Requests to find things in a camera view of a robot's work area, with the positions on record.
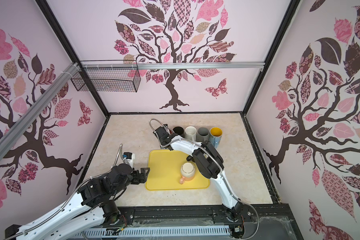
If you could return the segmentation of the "orange speckled mug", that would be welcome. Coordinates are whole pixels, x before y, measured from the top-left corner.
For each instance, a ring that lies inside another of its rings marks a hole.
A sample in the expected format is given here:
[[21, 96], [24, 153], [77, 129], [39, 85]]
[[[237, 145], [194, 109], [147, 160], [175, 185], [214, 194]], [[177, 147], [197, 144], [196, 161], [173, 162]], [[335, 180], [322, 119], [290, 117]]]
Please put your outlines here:
[[181, 166], [181, 178], [180, 178], [180, 184], [184, 184], [185, 182], [189, 182], [194, 179], [196, 174], [196, 168], [195, 166], [190, 163], [184, 163]]

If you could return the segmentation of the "grey mug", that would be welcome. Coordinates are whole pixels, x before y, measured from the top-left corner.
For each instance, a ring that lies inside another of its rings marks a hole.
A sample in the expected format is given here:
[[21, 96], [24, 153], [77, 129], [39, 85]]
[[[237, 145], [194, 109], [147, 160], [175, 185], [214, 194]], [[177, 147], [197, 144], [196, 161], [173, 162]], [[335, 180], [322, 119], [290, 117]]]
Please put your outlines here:
[[200, 127], [197, 131], [197, 142], [209, 141], [210, 131], [208, 128]]

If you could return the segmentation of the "blue butterfly mug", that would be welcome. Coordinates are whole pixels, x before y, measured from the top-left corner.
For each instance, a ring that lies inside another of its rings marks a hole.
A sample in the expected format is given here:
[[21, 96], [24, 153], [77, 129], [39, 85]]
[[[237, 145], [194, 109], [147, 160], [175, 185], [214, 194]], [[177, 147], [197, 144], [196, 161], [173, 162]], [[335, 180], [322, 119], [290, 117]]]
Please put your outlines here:
[[214, 146], [215, 149], [218, 148], [221, 139], [223, 136], [223, 130], [218, 127], [213, 127], [210, 129], [209, 133], [209, 142]]

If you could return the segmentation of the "white ribbed mug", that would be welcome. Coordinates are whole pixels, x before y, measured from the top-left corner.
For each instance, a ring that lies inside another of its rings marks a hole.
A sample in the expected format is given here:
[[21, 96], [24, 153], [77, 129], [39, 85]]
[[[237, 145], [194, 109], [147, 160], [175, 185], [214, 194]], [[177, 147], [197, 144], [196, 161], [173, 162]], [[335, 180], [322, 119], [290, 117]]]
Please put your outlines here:
[[187, 140], [195, 142], [197, 140], [197, 129], [193, 126], [185, 128], [185, 138]]

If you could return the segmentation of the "black mug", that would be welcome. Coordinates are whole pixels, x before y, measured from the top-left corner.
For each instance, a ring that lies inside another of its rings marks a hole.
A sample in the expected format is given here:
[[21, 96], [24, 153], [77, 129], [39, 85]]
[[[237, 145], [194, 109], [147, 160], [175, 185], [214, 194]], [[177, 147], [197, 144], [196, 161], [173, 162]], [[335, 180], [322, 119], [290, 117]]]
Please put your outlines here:
[[174, 131], [175, 134], [181, 136], [182, 138], [185, 137], [185, 130], [184, 130], [184, 128], [177, 126], [177, 127], [174, 127], [174, 128], [173, 128], [173, 131]]

